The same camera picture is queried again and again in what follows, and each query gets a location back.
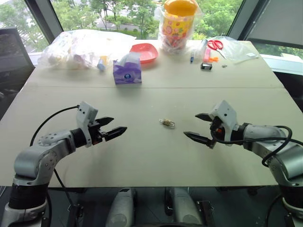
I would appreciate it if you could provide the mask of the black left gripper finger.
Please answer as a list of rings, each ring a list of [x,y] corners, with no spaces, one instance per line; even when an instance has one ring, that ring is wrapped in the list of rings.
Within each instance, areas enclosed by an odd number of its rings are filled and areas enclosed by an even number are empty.
[[[125,126],[119,126],[117,128],[114,128],[104,134],[104,139],[105,141],[110,141],[116,137],[121,136],[126,130],[127,127]]]
[[[108,125],[113,120],[114,120],[114,118],[112,118],[112,117],[102,117],[102,118],[96,119],[96,122],[97,122],[97,126],[100,128],[102,126]]]

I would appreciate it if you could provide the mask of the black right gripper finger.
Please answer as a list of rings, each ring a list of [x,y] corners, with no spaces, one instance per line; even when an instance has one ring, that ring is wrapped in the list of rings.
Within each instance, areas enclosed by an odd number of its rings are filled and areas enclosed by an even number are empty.
[[[190,138],[191,140],[204,144],[206,146],[208,146],[209,148],[213,148],[214,147],[214,140],[211,140],[207,137],[201,136],[198,133],[194,133],[191,131],[185,131],[183,132],[188,138]]]
[[[212,122],[212,118],[207,113],[199,113],[195,117],[206,122]]]

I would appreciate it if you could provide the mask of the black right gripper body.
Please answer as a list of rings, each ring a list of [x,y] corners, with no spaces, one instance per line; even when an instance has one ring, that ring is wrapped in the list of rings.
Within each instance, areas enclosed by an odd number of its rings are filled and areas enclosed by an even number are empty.
[[[224,128],[219,117],[215,117],[210,124],[210,133],[212,136],[210,148],[213,149],[216,143],[224,141]]]

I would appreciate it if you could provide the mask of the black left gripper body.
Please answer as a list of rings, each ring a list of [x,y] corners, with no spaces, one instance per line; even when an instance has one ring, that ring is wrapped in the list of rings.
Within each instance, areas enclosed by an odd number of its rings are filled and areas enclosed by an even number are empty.
[[[96,119],[94,122],[91,122],[88,124],[88,130],[91,137],[91,143],[92,145],[96,145],[100,142],[102,142],[102,135],[100,132],[101,126],[103,126],[103,120]]]

